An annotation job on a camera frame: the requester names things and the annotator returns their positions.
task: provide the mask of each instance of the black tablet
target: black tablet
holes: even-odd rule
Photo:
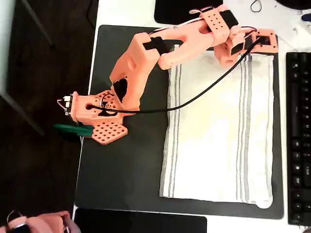
[[[180,24],[199,15],[190,15],[189,10],[202,9],[207,6],[217,7],[223,0],[156,0],[155,20],[158,23]]]
[[[202,216],[77,209],[75,223],[88,233],[206,233]]]

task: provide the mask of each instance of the gray stripe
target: gray stripe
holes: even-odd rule
[[[244,126],[245,126],[245,98],[246,98],[246,58],[243,60],[244,65],[244,93],[243,93],[243,105],[242,105],[242,132],[241,132],[241,149],[240,149],[240,198],[242,200],[242,149],[244,148]]]
[[[172,70],[169,70],[169,89],[168,89],[168,96],[167,96],[167,106],[171,107],[171,74]],[[167,166],[167,156],[169,151],[169,132],[170,132],[170,124],[171,124],[171,112],[167,112],[168,117],[168,127],[166,129],[165,134],[165,142],[164,142],[164,151],[163,151],[163,165],[162,165],[162,172],[161,172],[161,178],[160,178],[160,196],[163,196],[164,194],[164,184],[166,179],[166,166]]]
[[[178,105],[180,105],[180,81],[181,81],[181,64],[179,69],[179,82],[178,82]],[[178,159],[178,138],[179,138],[179,122],[180,122],[180,109],[178,109],[178,120],[177,120],[177,141],[176,141],[176,159],[175,159],[175,170],[174,170],[174,180],[173,180],[173,197],[175,191],[175,177],[176,177],[176,167],[177,167],[177,159]]]
[[[246,129],[245,129],[245,144],[244,144],[244,191],[245,200],[249,201],[249,186],[248,186],[248,145],[249,145],[249,132],[251,125],[251,104],[252,104],[252,55],[248,55],[248,96],[246,104]]]
[[[175,106],[177,106],[177,96],[176,96],[177,95],[177,74],[178,74],[178,67],[176,67],[175,84],[174,84]],[[176,111],[174,111],[173,146],[172,146],[169,193],[168,193],[169,197],[171,197],[171,185],[172,185],[172,175],[173,175],[172,173],[173,173],[173,161],[174,161],[174,152],[175,152],[175,130],[176,130]]]
[[[236,199],[238,199],[238,157],[239,157],[239,148],[240,148],[240,124],[241,124],[241,97],[242,97],[242,84],[243,84],[243,72],[242,72],[242,64],[240,63],[241,68],[241,83],[240,83],[240,98],[239,98],[239,128],[238,128],[238,148],[237,148],[237,157],[236,157]]]

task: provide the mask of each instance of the green object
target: green object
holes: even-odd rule
[[[77,136],[83,137],[92,137],[93,134],[93,126],[90,125],[82,125],[82,126],[72,126],[72,125],[62,125],[55,124],[53,125],[54,129],[57,129],[61,133],[75,133]]]

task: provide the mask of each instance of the white wire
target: white wire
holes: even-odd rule
[[[60,101],[62,101],[62,99],[60,99],[60,100],[57,100],[57,103],[58,103],[58,105],[59,106],[61,106],[63,109],[65,109],[66,110],[66,108],[60,103]]]
[[[209,9],[209,8],[213,8],[213,7],[212,6],[207,6],[207,7],[202,8],[201,10],[192,9],[192,10],[189,11],[189,14],[203,13],[204,10]],[[153,34],[155,32],[160,32],[162,30],[169,29],[169,28],[178,28],[178,27],[184,26],[186,24],[193,23],[193,22],[200,21],[200,20],[203,20],[203,18],[202,17],[198,17],[198,18],[190,19],[190,20],[188,20],[188,21],[186,21],[184,23],[178,24],[176,26],[158,28],[158,29],[155,29],[153,32],[149,33],[149,35],[151,35],[151,34]]]

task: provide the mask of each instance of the black desk mat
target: black desk mat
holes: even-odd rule
[[[128,48],[133,35],[151,30],[151,28],[110,25],[99,28],[91,94],[110,88],[110,72],[117,59]],[[260,209],[256,205],[245,203],[160,198],[163,146],[168,126],[166,113],[125,117],[124,125],[128,128],[129,134],[106,146],[85,138],[75,204],[86,209],[282,218],[284,208],[277,55],[274,67],[272,177],[274,201],[270,208]],[[166,108],[167,91],[168,72],[156,66],[149,76],[140,108],[145,110]]]

